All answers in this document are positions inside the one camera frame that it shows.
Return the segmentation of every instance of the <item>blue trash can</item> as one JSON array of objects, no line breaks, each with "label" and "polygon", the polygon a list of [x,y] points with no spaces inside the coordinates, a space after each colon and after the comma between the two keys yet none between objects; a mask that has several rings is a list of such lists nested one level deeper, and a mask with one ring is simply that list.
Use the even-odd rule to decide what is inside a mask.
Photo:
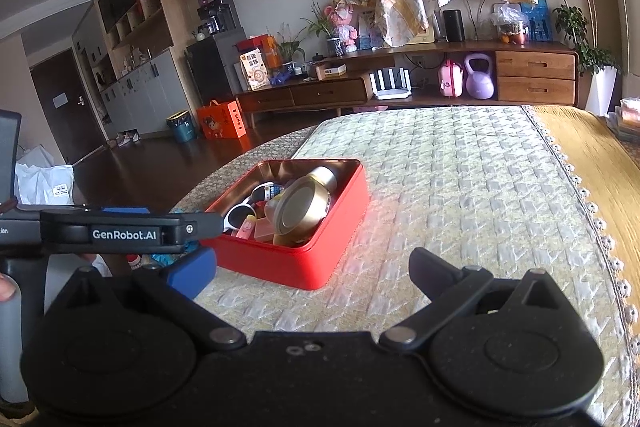
[{"label": "blue trash can", "polygon": [[178,111],[166,119],[166,124],[174,132],[175,140],[178,143],[188,142],[196,137],[196,130],[191,121],[191,113],[189,111]]}]

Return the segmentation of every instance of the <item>black coffee maker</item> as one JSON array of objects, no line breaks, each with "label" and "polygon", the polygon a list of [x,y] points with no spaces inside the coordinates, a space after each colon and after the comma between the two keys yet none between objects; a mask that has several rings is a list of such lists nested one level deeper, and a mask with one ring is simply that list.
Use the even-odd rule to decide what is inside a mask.
[{"label": "black coffee maker", "polygon": [[234,30],[240,26],[234,0],[213,0],[198,8],[198,15],[202,21],[198,32],[205,35]]}]

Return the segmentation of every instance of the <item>pink teddy bear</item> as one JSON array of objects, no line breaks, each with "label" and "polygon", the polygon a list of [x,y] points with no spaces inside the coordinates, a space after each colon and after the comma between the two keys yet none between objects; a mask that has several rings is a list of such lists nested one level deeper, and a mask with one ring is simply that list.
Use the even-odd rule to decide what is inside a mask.
[{"label": "pink teddy bear", "polygon": [[340,39],[347,53],[352,53],[357,50],[355,39],[358,38],[357,29],[351,26],[353,8],[347,0],[335,1],[335,8],[327,6],[324,9],[324,14],[334,27],[334,37]]}]

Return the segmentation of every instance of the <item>bolt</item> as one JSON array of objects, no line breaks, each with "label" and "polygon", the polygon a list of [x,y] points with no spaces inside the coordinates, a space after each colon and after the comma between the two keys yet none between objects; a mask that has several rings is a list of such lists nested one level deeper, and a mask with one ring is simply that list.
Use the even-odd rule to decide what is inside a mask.
[{"label": "bolt", "polygon": [[388,340],[395,344],[410,344],[415,340],[416,333],[406,326],[394,326],[383,333]]},{"label": "bolt", "polygon": [[209,331],[209,338],[216,344],[236,344],[242,340],[242,332],[231,326],[225,326]]},{"label": "bolt", "polygon": [[293,355],[294,357],[305,354],[305,350],[300,346],[287,346],[287,349],[285,349],[285,351],[287,351],[287,354]]}]

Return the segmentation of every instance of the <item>black cylinder speaker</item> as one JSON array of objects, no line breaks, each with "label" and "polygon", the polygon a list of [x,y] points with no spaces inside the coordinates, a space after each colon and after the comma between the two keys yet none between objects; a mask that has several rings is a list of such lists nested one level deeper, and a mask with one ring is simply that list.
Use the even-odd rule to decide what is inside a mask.
[{"label": "black cylinder speaker", "polygon": [[462,24],[460,10],[443,10],[444,30],[447,33],[447,41],[462,42],[465,40],[465,27]]}]

